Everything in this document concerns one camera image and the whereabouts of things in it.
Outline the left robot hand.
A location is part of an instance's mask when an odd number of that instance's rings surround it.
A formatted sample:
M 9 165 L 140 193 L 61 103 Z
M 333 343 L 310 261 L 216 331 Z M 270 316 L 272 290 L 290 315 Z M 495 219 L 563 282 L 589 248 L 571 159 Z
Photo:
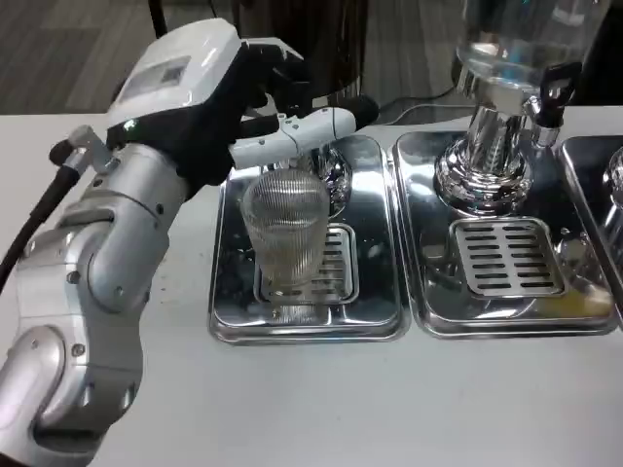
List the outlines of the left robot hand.
M 106 114 L 106 144 L 148 146 L 195 194 L 232 169 L 298 158 L 370 125 L 379 106 L 358 95 L 314 107 L 305 59 L 276 37 L 242 39 L 222 18 L 153 42 Z

